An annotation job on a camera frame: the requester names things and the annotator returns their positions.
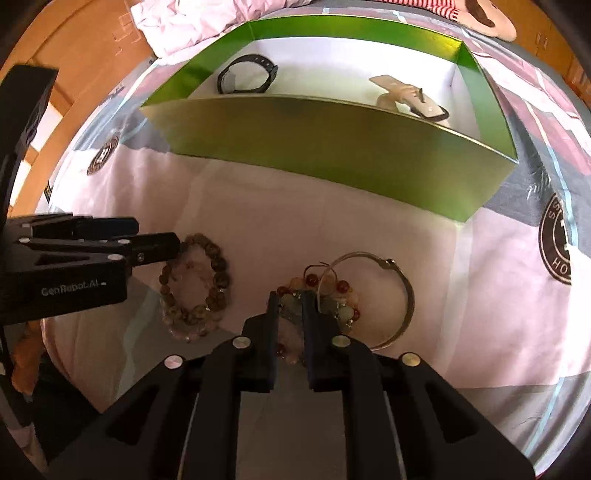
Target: metal bangle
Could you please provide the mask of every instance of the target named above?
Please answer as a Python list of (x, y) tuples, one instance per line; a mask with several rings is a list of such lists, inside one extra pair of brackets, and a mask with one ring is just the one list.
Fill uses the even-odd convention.
[(407, 294), (407, 310), (406, 310), (406, 314), (404, 315), (404, 320), (402, 321), (402, 325), (396, 331), (396, 333), (394, 335), (392, 335), (388, 340), (380, 343), (379, 345), (370, 347), (370, 350), (372, 352), (375, 352), (377, 350), (381, 350), (381, 349), (384, 349), (384, 348), (392, 345), (407, 330), (408, 326), (410, 325), (410, 321), (413, 318), (413, 314), (414, 314), (414, 290), (413, 290), (413, 286), (410, 284), (409, 280), (406, 278), (404, 273), (402, 273), (402, 270), (400, 270), (400, 267), (391, 258), (384, 260), (383, 258), (380, 258), (377, 255), (371, 254), (369, 252), (351, 252), (349, 254), (345, 254), (342, 257), (337, 258), (334, 262), (332, 262), (326, 268), (326, 270), (324, 271), (324, 273), (320, 277), (320, 281), (318, 282), (318, 291), (316, 294), (316, 300), (317, 300), (316, 303), (318, 305), (318, 313), (322, 313), (322, 311), (320, 310), (320, 287), (322, 286), (322, 282), (326, 278), (327, 273), (329, 271), (331, 271), (332, 269), (334, 269), (334, 267), (337, 266), (342, 261), (348, 260), (349, 258), (355, 258), (355, 257), (369, 258), (370, 260), (373, 260), (374, 262), (376, 262), (384, 270), (394, 270), (398, 274), (398, 276), (400, 277), (400, 280), (402, 280), (402, 284), (404, 285), (404, 288), (405, 288), (406, 294)]

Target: wooden door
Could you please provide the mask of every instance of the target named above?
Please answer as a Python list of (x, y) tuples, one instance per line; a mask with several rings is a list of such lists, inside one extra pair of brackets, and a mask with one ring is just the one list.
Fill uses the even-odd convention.
[(573, 62), (573, 57), (574, 54), (568, 42), (554, 25), (550, 25), (545, 34), (545, 39), (540, 42), (538, 58), (560, 73), (560, 76), (566, 77)]
[(153, 55), (129, 13), (138, 0), (53, 0), (27, 28), (0, 80), (15, 63), (58, 68), (50, 103), (62, 116), (36, 155), (12, 210), (33, 213), (61, 155), (78, 129), (143, 60)]
[(515, 42), (532, 55), (537, 55), (545, 32), (550, 28), (550, 19), (530, 0), (516, 1), (512, 9), (515, 12)]

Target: red bead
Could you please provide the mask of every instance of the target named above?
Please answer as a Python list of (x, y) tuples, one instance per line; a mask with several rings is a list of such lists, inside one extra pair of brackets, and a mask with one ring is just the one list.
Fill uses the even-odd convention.
[(318, 285), (318, 282), (318, 275), (316, 275), (315, 273), (310, 273), (306, 275), (306, 285), (308, 285), (309, 287), (315, 287), (316, 285)]
[(287, 287), (284, 287), (283, 285), (277, 289), (277, 294), (279, 295), (279, 297), (282, 297), (283, 295), (287, 295), (289, 292), (290, 292), (290, 289)]
[(349, 282), (346, 280), (339, 280), (336, 284), (336, 291), (339, 293), (347, 293), (349, 291)]

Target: striped fabric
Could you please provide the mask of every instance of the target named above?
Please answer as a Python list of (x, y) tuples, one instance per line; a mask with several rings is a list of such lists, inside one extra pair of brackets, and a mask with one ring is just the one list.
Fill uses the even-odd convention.
[(459, 10), (455, 0), (378, 0), (389, 4), (407, 5), (409, 7), (424, 8), (436, 15), (457, 21)]

